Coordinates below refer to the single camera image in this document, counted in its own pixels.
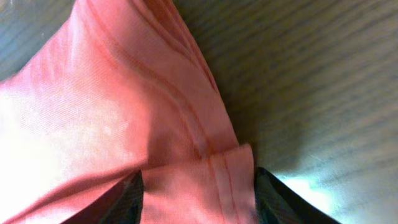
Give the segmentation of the orange-red t-shirt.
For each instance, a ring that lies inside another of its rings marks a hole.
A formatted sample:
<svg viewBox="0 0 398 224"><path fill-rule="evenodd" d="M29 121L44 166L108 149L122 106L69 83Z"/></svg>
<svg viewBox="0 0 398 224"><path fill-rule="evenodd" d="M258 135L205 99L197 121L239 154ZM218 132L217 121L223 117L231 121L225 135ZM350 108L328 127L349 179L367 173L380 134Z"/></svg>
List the orange-red t-shirt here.
<svg viewBox="0 0 398 224"><path fill-rule="evenodd" d="M61 223L142 174L142 223L257 223L251 147L172 1L77 1L1 82L1 222Z"/></svg>

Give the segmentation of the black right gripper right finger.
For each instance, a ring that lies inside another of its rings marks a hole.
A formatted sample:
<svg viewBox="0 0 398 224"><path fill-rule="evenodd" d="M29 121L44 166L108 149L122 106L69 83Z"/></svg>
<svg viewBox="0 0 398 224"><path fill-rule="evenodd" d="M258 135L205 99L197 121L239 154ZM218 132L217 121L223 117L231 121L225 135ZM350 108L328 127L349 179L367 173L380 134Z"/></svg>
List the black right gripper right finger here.
<svg viewBox="0 0 398 224"><path fill-rule="evenodd" d="M339 224L263 167L255 170L254 191L260 224Z"/></svg>

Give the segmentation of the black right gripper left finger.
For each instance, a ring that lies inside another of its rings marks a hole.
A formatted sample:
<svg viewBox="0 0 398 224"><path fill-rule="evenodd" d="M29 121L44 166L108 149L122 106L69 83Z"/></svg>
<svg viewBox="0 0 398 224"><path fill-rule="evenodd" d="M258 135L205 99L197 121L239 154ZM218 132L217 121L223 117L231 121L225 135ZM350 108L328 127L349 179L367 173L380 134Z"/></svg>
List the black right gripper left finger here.
<svg viewBox="0 0 398 224"><path fill-rule="evenodd" d="M139 224L144 184L140 171L128 175L62 224Z"/></svg>

